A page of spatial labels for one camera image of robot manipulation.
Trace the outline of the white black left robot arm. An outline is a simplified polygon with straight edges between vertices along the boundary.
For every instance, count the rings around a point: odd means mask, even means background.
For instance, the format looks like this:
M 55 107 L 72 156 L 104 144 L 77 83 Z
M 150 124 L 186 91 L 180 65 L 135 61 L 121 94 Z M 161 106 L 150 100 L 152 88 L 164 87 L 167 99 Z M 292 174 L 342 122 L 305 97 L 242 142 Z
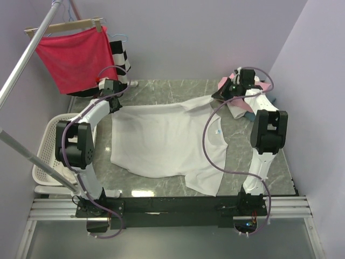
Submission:
M 106 214 L 107 196 L 96 178 L 93 167 L 95 153 L 93 131 L 109 114 L 120 110 L 119 98 L 128 85 L 118 80 L 103 78 L 99 92 L 89 104 L 70 120 L 60 120 L 56 125 L 55 156 L 75 177 L 78 185 L 76 196 L 81 207 L 86 207 L 96 217 Z

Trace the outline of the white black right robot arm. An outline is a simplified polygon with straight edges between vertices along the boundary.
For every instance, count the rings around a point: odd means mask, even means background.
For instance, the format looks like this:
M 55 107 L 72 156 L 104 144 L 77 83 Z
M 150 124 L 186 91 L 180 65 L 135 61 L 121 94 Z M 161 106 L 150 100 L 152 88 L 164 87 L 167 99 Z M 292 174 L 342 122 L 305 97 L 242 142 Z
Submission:
M 242 187 L 246 194 L 261 195 L 270 165 L 286 142 L 288 113 L 276 108 L 266 93 L 274 84 L 265 85 L 253 67 L 239 67 L 221 80 L 212 98 L 252 112 L 254 122 L 250 135 L 253 149 L 249 175 Z

